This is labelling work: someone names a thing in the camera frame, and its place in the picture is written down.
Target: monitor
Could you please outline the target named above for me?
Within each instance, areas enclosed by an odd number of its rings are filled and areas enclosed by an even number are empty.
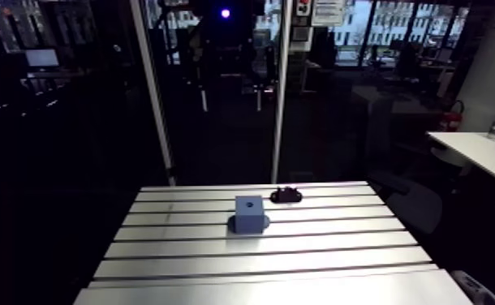
[[[435,60],[438,62],[448,62],[450,60],[450,55],[452,55],[452,51],[452,49],[442,48]]]
[[[58,67],[58,57],[54,49],[27,49],[26,59],[30,67]]]

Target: red fire extinguisher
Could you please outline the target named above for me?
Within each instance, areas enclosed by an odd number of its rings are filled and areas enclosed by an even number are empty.
[[[452,108],[456,104],[459,104],[459,112],[453,111]],[[457,131],[459,128],[459,124],[462,123],[463,119],[463,111],[465,110],[465,105],[463,104],[462,101],[457,100],[452,107],[450,107],[449,112],[445,112],[442,115],[442,119],[439,122],[439,130],[440,131],[448,131],[448,132],[453,132]]]

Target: light blue block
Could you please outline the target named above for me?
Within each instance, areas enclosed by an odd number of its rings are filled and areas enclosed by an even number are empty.
[[[236,234],[263,233],[265,210],[261,196],[236,196]]]

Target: paper sign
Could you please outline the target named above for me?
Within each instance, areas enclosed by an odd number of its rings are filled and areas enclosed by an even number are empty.
[[[341,26],[345,0],[315,0],[312,26]]]

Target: purple light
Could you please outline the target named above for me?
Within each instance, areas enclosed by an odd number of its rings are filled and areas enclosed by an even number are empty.
[[[228,9],[221,10],[221,17],[223,17],[225,19],[229,19],[230,11]]]

